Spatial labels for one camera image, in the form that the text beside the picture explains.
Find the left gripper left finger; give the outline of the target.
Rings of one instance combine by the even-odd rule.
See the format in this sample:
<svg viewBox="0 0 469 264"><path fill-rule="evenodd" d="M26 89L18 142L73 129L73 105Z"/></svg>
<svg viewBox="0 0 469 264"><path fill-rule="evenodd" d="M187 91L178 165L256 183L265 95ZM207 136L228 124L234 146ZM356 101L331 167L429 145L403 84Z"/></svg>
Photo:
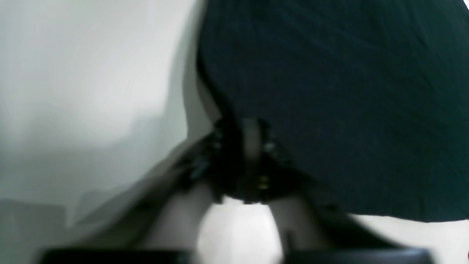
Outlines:
<svg viewBox="0 0 469 264"><path fill-rule="evenodd" d="M193 251L204 215L221 196L224 154L240 141L236 123L221 119L214 130L161 171L100 206L88 219L115 212L111 222L84 240L92 250Z"/></svg>

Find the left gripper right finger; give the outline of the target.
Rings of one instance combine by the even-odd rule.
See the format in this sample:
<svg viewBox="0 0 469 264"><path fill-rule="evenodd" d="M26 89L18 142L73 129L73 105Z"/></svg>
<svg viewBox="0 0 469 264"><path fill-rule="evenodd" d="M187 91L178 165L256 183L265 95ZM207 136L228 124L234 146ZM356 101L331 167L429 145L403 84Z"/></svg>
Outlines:
<svg viewBox="0 0 469 264"><path fill-rule="evenodd" d="M244 120L244 200L269 206L286 253L387 249L317 180L289 165L258 119Z"/></svg>

